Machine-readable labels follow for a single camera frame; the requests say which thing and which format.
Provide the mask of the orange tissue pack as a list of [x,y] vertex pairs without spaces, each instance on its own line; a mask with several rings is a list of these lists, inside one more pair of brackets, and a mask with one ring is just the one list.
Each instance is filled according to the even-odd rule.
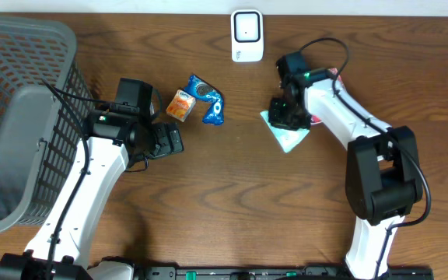
[[184,122],[196,103],[192,95],[179,89],[166,108],[166,114]]

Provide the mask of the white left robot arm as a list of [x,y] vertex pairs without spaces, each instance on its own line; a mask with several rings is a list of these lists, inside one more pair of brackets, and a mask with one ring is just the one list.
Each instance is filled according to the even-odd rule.
[[51,213],[22,254],[4,254],[0,279],[142,279],[122,257],[89,266],[97,224],[120,175],[138,162],[183,152],[175,123],[93,110],[73,166]]

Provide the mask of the teal wipes packet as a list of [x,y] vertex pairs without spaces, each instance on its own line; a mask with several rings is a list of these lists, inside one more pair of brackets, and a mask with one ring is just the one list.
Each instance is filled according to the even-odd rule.
[[261,111],[260,116],[268,126],[271,133],[274,135],[276,141],[279,143],[284,153],[291,152],[310,132],[309,129],[299,129],[297,131],[291,131],[273,127],[268,121],[268,112],[266,110]]

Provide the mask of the blue cookie packet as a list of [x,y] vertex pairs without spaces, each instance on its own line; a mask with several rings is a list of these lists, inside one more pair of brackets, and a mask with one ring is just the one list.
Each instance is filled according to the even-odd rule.
[[221,93],[217,89],[198,76],[191,75],[188,79],[188,84],[184,87],[184,92],[198,101],[210,104],[210,107],[202,118],[204,124],[219,126],[224,123],[224,101]]

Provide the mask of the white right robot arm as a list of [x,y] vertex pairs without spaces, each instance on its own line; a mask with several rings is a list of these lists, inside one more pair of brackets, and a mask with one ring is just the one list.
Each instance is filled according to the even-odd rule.
[[355,213],[345,269],[327,268],[330,278],[431,279],[429,269],[392,268],[387,263],[397,229],[423,196],[414,133],[392,128],[357,104],[335,72],[312,69],[296,51],[276,68],[284,93],[271,100],[268,123],[287,132],[306,131],[318,118],[347,152],[345,193]]

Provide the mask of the purple snack package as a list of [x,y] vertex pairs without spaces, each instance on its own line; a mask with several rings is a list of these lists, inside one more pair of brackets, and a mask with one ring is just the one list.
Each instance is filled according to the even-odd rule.
[[323,69],[322,74],[325,74],[325,78],[321,77],[319,81],[306,89],[305,107],[311,115],[312,125],[335,120],[343,107],[332,89],[333,81],[339,83],[344,89],[343,82],[337,77],[337,73],[336,68]]

